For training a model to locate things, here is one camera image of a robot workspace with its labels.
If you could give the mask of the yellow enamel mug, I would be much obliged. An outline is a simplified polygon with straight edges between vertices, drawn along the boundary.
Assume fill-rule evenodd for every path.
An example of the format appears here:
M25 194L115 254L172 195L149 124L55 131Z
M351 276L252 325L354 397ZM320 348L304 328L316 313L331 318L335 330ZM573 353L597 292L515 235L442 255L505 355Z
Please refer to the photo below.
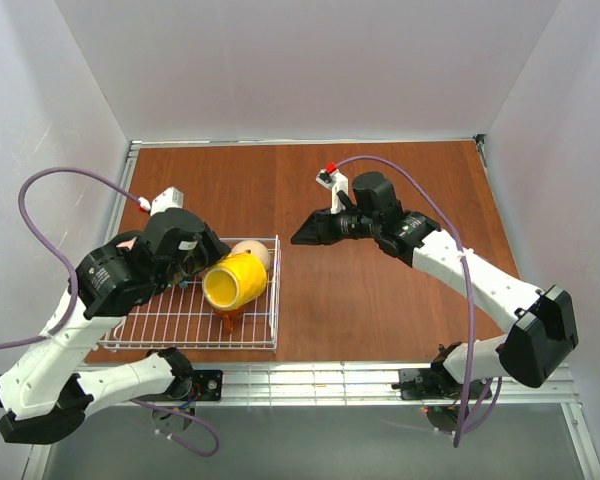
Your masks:
M266 289L268 273L250 253L229 255L206 270L202 289L206 300L220 311L236 310Z

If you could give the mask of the beige ceramic mug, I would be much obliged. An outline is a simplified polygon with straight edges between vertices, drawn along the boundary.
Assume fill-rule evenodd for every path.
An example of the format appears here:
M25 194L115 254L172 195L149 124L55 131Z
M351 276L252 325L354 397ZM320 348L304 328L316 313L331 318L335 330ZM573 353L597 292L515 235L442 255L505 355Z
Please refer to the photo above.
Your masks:
M271 267L272 255L269 249L259 241L253 239L243 240L232 247L231 253L233 255L247 253L255 256L266 271Z

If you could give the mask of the pink faceted mug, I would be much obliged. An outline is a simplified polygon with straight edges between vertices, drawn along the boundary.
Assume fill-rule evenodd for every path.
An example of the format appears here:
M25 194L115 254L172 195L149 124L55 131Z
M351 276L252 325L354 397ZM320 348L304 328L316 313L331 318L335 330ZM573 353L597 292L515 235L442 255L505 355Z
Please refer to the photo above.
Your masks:
M130 240L119 242L116 245L116 247L131 250L133 248L134 243L135 243L135 239L132 238Z

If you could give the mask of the brown mug black interior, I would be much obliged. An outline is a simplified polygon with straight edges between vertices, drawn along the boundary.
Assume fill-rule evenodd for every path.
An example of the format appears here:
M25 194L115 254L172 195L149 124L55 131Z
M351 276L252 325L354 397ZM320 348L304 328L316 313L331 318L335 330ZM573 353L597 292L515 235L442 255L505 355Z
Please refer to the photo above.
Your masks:
M213 308L213 313L215 316L220 318L222 323L222 331L225 334L232 334L234 332L235 325L243 319L244 310L244 306L234 310L220 310Z

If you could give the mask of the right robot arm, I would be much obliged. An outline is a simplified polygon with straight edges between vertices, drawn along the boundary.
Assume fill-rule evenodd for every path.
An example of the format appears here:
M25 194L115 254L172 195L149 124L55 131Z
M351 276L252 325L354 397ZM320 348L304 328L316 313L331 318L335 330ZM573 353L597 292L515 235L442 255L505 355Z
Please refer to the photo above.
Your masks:
M348 180L336 167L316 180L332 204L312 212L292 236L294 245L332 245L371 238L386 255L429 274L486 313L502 335L474 344L456 342L432 361L442 388L500 376L540 387L575 349L578 336L570 294L516 279L466 248L426 215L405 210L380 172Z

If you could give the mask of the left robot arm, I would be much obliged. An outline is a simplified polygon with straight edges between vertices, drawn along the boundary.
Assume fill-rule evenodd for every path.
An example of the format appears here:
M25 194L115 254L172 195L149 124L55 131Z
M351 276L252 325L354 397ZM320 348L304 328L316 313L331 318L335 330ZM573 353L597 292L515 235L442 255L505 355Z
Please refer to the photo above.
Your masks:
M195 214L169 208L141 231L113 237L78 265L76 286L57 313L77 303L67 322L52 317L34 343L0 374L0 434L12 444L49 445L72 434L89 416L139 397L217 400L208 381L175 347L154 349L134 363L100 371L80 365L104 336L136 307L225 258L231 249Z

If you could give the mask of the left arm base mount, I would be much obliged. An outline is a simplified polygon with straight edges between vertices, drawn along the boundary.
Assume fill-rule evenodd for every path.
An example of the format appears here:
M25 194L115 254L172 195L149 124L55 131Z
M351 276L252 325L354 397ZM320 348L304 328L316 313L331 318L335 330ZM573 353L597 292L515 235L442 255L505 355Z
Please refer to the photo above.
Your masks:
M222 397L224 372L222 370L195 370L184 381L184 402L213 402Z

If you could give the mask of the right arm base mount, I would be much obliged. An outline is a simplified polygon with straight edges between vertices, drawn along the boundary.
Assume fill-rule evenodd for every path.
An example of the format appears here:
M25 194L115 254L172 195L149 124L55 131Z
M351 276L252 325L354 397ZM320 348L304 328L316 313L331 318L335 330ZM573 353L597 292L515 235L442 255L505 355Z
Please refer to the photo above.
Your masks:
M405 368L398 371L398 381L391 385L403 400L461 399L463 385L446 370L433 368Z

